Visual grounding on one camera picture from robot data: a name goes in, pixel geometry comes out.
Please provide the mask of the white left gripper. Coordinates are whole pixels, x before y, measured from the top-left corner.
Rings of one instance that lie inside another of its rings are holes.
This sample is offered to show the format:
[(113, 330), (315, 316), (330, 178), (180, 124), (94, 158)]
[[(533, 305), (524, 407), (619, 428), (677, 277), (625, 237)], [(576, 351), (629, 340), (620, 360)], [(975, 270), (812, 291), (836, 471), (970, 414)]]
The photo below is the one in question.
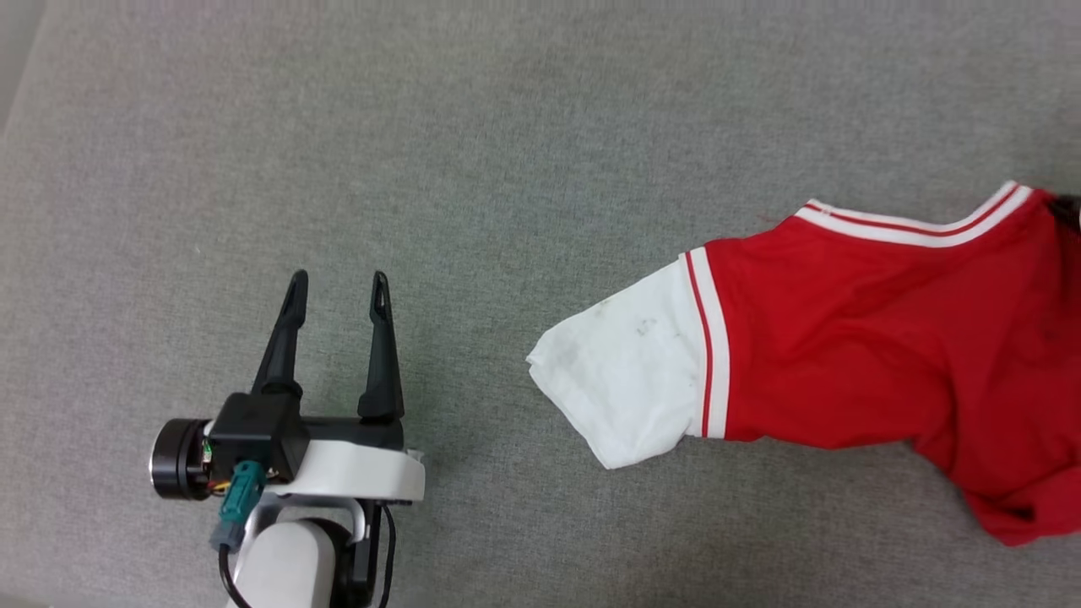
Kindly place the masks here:
[[(307, 315), (308, 273), (293, 274), (285, 298), (253, 381), (254, 395), (302, 396), (295, 381), (297, 339)], [(375, 272), (370, 319), (373, 323), (368, 356), (368, 385), (358, 401), (358, 415), (366, 421), (396, 421), (405, 414), (400, 361), (393, 330), (393, 303), (388, 277)], [(359, 499), (390, 503), (419, 502), (426, 490), (421, 453), (333, 439), (346, 427), (344, 418), (308, 418), (313, 431), (301, 470), (291, 483), (269, 478), (264, 497)], [(204, 462), (204, 438), (211, 419), (173, 419), (158, 432), (150, 453), (150, 480), (163, 499), (202, 501), (216, 480)]]

